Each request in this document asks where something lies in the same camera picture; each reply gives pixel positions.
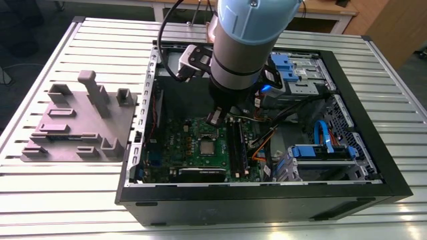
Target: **open pc tower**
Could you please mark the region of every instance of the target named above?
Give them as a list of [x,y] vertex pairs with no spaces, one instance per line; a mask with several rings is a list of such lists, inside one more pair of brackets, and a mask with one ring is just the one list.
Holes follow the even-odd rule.
[[[257,89],[217,128],[209,75],[179,83],[163,68],[178,71],[189,43],[162,46],[117,193],[145,226],[337,220],[413,195],[331,51],[275,48],[279,85]],[[275,116],[317,96],[254,147]]]

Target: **black case frame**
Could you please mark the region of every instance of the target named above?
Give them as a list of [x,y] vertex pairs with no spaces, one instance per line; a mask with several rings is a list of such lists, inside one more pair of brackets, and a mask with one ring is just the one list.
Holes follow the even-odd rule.
[[[187,46],[191,43],[169,41],[162,44]],[[210,43],[198,45],[213,47]],[[117,204],[126,206],[143,225],[337,220],[375,204],[394,203],[413,195],[334,53],[285,47],[275,47],[274,51],[319,54],[383,184],[125,187],[126,158]]]

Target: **blue led light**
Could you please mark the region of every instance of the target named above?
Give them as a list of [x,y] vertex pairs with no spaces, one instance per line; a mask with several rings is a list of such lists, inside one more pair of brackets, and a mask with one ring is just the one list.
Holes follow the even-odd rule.
[[269,91],[271,88],[273,88],[273,86],[266,85],[266,86],[261,89],[261,92],[266,92],[266,91]]

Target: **ram slot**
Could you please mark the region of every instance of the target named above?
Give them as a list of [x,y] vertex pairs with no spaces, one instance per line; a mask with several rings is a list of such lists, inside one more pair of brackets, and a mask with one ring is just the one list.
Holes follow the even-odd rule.
[[238,121],[227,123],[227,145],[231,175],[241,178],[247,174],[249,159],[242,124]]

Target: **aluminum slotted table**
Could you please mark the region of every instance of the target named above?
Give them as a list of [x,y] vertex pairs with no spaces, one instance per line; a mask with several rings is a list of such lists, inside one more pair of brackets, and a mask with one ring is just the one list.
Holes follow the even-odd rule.
[[[23,162],[52,84],[72,91],[94,70],[109,92],[142,94],[161,23],[76,17],[0,137],[0,236],[31,239],[414,239],[427,235],[427,113],[377,46],[361,36],[286,31],[277,45],[334,51],[414,196],[338,221],[143,227],[115,205],[119,163]],[[206,42],[171,23],[165,40]]]

